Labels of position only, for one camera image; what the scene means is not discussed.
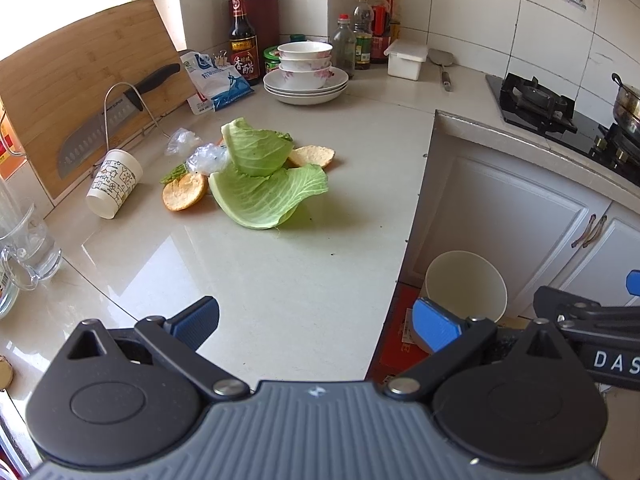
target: plate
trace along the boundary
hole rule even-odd
[[[340,91],[347,88],[347,83],[345,83],[344,85],[340,85],[338,86],[338,88],[334,88],[331,90],[324,90],[324,91],[316,91],[313,94],[296,94],[294,91],[291,90],[287,90],[287,91],[281,91],[281,90],[276,90],[274,88],[271,88],[270,86],[265,85],[264,89],[269,92],[270,94],[278,94],[278,95],[282,95],[284,97],[318,97],[321,95],[327,95],[327,94],[332,94],[334,92]]]
[[[348,80],[349,76],[344,70],[336,68],[335,66],[329,67],[329,70],[333,73],[333,75],[324,83],[324,86],[313,90],[290,90],[285,88],[284,86],[284,76],[282,75],[282,70],[279,68],[276,70],[272,70],[263,78],[264,86],[275,90],[277,92],[287,92],[289,94],[295,95],[305,95],[305,94],[317,94],[318,92],[337,90],[342,85],[344,85]]]
[[[310,105],[319,105],[319,104],[322,104],[322,103],[327,103],[329,101],[333,101],[342,92],[344,92],[346,90],[346,88],[347,87],[345,86],[341,90],[338,90],[338,91],[335,91],[335,92],[331,92],[331,93],[327,93],[327,94],[317,95],[317,96],[303,95],[303,96],[296,96],[296,97],[276,94],[275,92],[270,91],[268,88],[265,88],[265,90],[269,94],[273,95],[281,103],[286,103],[288,105],[297,105],[297,106],[310,106]]]

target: green lid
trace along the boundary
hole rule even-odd
[[[280,61],[280,51],[278,50],[278,46],[276,45],[265,48],[264,59],[268,59],[269,61]]]

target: gray ribbed panel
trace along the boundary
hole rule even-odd
[[[320,386],[315,397],[309,390]],[[380,396],[369,383],[261,384],[222,402],[180,448],[120,472],[78,472],[47,463],[33,480],[602,480],[581,464],[545,474],[471,465],[418,404]]]

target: red knife block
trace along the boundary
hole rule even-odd
[[[280,44],[280,13],[278,0],[244,0],[249,22],[258,37],[258,53],[260,54],[260,75],[264,76],[264,49]],[[233,22],[231,0],[229,1],[229,18]]]

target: metal spatula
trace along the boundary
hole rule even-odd
[[[447,92],[451,92],[451,78],[449,72],[445,72],[444,67],[453,65],[453,54],[450,52],[444,52],[435,48],[429,49],[429,59],[433,64],[440,66],[440,78],[442,79],[442,86]]]

